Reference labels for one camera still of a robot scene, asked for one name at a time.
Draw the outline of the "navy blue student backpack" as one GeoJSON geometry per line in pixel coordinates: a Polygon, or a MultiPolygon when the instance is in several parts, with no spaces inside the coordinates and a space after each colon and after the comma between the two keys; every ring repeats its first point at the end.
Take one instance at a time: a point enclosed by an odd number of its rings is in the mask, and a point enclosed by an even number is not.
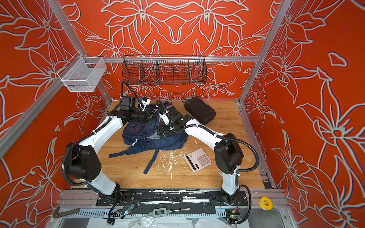
{"type": "Polygon", "coordinates": [[[158,108],[157,104],[150,104],[146,109],[152,111],[153,114],[156,114],[156,119],[147,123],[139,123],[136,121],[129,122],[123,130],[122,137],[124,143],[130,147],[124,151],[109,155],[109,158],[115,158],[154,150],[154,155],[145,168],[144,174],[148,174],[160,151],[181,149],[188,138],[186,133],[173,133],[170,136],[158,136],[157,129],[160,126],[161,118],[159,114],[161,113],[161,109],[158,108]]]}

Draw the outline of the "pink white calculator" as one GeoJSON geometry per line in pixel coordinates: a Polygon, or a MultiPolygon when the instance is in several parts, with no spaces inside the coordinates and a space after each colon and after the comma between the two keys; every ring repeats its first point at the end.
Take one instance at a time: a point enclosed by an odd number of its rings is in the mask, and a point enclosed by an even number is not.
{"type": "Polygon", "coordinates": [[[212,164],[212,161],[202,148],[185,155],[184,158],[194,173],[212,164]]]}

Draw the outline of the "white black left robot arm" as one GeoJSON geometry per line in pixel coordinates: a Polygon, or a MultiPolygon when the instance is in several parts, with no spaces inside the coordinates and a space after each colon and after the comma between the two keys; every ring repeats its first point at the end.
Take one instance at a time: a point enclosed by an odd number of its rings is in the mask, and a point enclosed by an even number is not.
{"type": "Polygon", "coordinates": [[[122,201],[120,185],[110,180],[102,171],[98,152],[119,129],[129,122],[147,123],[156,119],[150,111],[114,109],[107,112],[106,119],[89,135],[65,148],[61,164],[62,175],[71,186],[85,185],[100,197],[117,203],[122,201]]]}

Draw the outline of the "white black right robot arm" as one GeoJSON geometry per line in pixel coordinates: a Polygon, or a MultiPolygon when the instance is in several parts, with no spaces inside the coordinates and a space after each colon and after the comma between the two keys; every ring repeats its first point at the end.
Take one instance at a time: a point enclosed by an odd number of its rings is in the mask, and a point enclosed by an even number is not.
{"type": "Polygon", "coordinates": [[[214,151],[215,162],[222,172],[221,198],[227,205],[233,205],[239,194],[239,174],[252,172],[258,168],[257,151],[247,142],[237,139],[233,134],[226,135],[213,131],[190,115],[183,116],[173,108],[159,115],[162,125],[158,127],[160,137],[177,133],[186,133],[205,143],[214,151]],[[250,168],[241,168],[244,158],[240,144],[250,149],[255,158],[255,164],[250,168]]]}

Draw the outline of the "black hard zip case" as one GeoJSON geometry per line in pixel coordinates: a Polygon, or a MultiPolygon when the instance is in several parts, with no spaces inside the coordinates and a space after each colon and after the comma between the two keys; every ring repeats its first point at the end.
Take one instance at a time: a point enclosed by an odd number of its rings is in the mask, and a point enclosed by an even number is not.
{"type": "Polygon", "coordinates": [[[187,100],[184,104],[184,108],[202,124],[208,124],[216,117],[215,110],[198,97],[192,97],[187,100]]]}

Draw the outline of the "yellow tape roll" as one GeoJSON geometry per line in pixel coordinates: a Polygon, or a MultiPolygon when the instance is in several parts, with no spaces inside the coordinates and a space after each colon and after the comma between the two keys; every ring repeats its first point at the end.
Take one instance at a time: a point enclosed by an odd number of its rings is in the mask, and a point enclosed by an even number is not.
{"type": "Polygon", "coordinates": [[[270,211],[273,209],[273,203],[268,197],[261,197],[259,199],[259,206],[264,211],[270,211]]]}

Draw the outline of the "brown bent metal bar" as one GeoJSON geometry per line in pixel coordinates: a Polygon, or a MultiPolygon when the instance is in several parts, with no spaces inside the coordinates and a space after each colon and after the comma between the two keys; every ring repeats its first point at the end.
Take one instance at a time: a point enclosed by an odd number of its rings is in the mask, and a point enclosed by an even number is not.
{"type": "Polygon", "coordinates": [[[65,217],[65,216],[70,216],[70,215],[77,214],[80,212],[80,209],[72,209],[72,210],[64,211],[64,212],[60,212],[60,209],[61,209],[61,207],[55,208],[55,210],[52,214],[52,217],[54,219],[65,217]]]}

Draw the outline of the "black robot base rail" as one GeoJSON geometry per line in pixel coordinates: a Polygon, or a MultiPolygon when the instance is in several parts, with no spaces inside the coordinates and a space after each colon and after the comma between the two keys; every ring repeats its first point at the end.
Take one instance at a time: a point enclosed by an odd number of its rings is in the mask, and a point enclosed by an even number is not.
{"type": "Polygon", "coordinates": [[[207,203],[212,206],[248,206],[246,192],[239,191],[228,202],[221,189],[122,189],[121,193],[129,193],[128,204],[134,203],[207,203]]]}

